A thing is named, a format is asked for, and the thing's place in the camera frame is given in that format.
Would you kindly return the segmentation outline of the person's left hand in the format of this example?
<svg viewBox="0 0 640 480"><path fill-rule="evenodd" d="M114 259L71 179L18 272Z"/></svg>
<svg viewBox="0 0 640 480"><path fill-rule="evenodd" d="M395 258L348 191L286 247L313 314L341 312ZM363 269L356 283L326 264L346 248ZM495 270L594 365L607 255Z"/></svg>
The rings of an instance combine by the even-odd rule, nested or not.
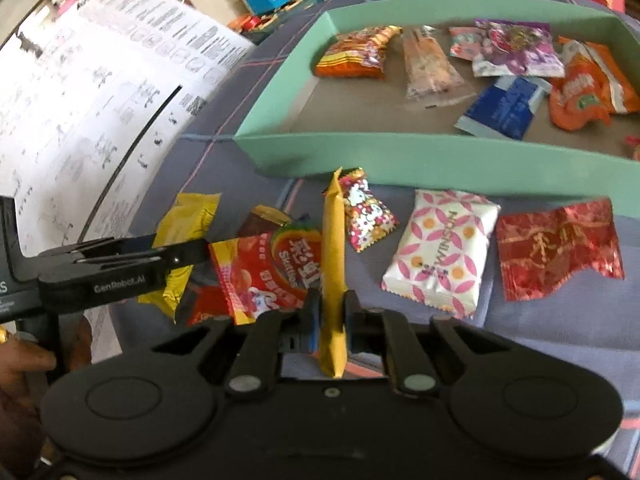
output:
<svg viewBox="0 0 640 480"><path fill-rule="evenodd" d="M9 334L1 344L1 466L15 479L32 474L46 440L27 375L55 367L55 355L32 341Z"/></svg>

